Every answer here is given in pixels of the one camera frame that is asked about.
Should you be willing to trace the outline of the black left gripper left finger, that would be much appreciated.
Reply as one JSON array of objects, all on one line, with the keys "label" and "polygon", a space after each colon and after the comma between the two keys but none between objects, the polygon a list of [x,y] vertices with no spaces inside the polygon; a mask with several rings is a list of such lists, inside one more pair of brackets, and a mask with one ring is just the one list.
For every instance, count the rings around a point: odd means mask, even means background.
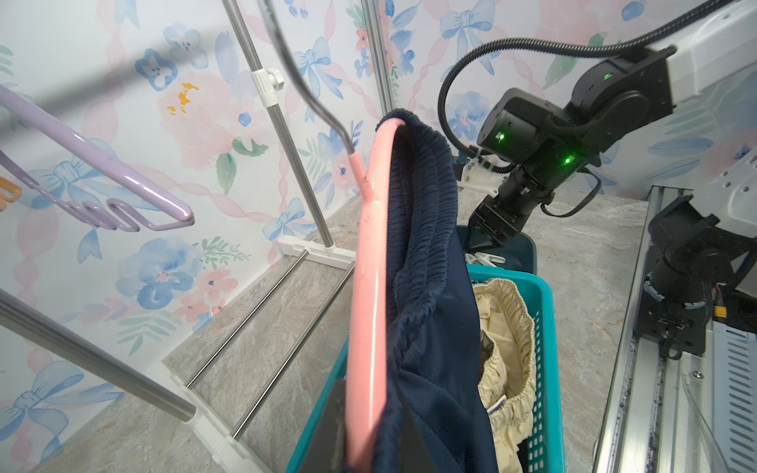
[{"label": "black left gripper left finger", "polygon": [[345,457],[346,380],[339,378],[331,388],[298,469],[305,473],[342,472]]}]

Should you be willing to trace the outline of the pink clothes hanger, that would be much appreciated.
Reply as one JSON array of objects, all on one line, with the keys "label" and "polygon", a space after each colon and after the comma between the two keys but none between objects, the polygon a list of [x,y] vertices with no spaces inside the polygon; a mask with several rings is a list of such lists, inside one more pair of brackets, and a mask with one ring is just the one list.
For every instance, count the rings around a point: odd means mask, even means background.
[{"label": "pink clothes hanger", "polygon": [[363,198],[354,270],[346,376],[345,459],[355,472],[370,472],[382,412],[386,407],[386,254],[388,195],[394,136],[404,122],[384,121],[372,147],[368,167],[355,151],[337,118],[313,95],[284,39],[274,9],[258,3],[265,27],[292,82],[310,108],[340,133]]}]

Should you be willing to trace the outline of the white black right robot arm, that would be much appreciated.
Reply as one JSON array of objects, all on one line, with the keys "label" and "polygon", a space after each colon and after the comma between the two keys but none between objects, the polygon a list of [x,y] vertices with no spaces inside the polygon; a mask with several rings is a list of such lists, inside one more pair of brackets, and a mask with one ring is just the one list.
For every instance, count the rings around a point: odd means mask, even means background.
[{"label": "white black right robot arm", "polygon": [[[627,134],[668,117],[707,88],[756,61],[756,5],[708,1],[656,31],[608,47],[504,39],[496,48],[591,58],[565,106],[508,90],[485,119],[478,146],[514,169],[472,213],[468,226],[493,244],[518,235],[555,189],[586,173]],[[664,358],[702,355],[716,295],[736,287],[756,262],[756,156],[748,153],[649,226],[634,333]]]}]

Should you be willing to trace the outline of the orange clothes hanger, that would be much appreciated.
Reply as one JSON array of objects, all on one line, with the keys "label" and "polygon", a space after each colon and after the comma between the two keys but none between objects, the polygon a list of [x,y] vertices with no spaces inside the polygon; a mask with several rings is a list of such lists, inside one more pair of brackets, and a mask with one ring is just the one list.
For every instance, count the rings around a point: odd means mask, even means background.
[{"label": "orange clothes hanger", "polygon": [[3,212],[9,204],[18,201],[22,193],[18,185],[0,177],[0,211]]}]

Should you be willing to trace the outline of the white clothespin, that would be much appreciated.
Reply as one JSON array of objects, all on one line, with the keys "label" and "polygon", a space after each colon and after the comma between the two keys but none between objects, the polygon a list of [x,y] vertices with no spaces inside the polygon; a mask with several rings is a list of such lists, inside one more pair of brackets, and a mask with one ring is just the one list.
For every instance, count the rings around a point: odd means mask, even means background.
[{"label": "white clothespin", "polygon": [[503,268],[507,262],[506,258],[503,256],[484,252],[467,253],[465,254],[465,261],[470,265],[501,268]]}]

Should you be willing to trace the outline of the beige shorts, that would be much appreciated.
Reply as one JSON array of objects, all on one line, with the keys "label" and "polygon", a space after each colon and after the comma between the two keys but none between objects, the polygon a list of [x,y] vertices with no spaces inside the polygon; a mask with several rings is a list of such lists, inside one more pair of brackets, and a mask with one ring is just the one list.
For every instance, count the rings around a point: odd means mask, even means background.
[{"label": "beige shorts", "polygon": [[520,446],[531,434],[536,400],[535,324],[516,284],[473,286],[479,312],[478,392],[487,411],[500,472],[522,472]]}]

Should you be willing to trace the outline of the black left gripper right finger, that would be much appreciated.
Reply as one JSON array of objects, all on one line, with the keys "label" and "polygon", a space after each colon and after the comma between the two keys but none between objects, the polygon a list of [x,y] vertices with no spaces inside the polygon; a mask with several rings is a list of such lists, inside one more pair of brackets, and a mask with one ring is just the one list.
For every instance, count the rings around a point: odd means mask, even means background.
[{"label": "black left gripper right finger", "polygon": [[418,430],[409,407],[403,408],[401,431],[401,472],[436,473],[434,461]]}]

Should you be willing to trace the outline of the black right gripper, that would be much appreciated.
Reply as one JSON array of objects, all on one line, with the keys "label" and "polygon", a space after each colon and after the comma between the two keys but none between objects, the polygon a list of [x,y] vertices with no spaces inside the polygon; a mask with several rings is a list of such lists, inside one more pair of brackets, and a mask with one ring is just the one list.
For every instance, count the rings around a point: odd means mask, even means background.
[{"label": "black right gripper", "polygon": [[485,236],[494,246],[503,246],[519,235],[526,224],[526,216],[509,213],[496,197],[487,196],[468,220],[469,230]]}]

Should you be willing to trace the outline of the navy blue shorts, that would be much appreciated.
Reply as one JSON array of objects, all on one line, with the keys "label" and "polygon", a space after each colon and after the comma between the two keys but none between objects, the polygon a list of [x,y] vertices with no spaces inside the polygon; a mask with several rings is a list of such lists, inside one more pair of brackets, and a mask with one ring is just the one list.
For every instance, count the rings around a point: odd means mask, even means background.
[{"label": "navy blue shorts", "polygon": [[493,472],[478,393],[478,309],[457,235],[457,181],[446,138],[408,110],[390,162],[386,262],[388,397],[372,469],[401,472],[409,407],[437,472]]}]

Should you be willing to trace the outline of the lilac clothes hanger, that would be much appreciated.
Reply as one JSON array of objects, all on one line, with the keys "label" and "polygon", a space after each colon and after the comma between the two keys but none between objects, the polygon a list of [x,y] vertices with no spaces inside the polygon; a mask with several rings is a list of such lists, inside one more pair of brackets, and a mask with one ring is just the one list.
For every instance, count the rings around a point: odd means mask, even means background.
[{"label": "lilac clothes hanger", "polygon": [[39,130],[49,139],[81,159],[97,173],[114,181],[171,217],[173,222],[167,224],[153,223],[131,204],[120,198],[109,198],[105,207],[89,201],[77,204],[72,201],[61,200],[41,187],[31,175],[14,163],[6,154],[1,155],[2,168],[76,220],[95,228],[108,231],[121,230],[128,233],[136,233],[142,228],[154,232],[163,232],[194,224],[194,214],[183,201],[175,198],[169,191],[163,189],[139,171],[135,171],[129,165],[110,157],[68,125],[6,87],[1,88],[1,106],[27,126]]}]

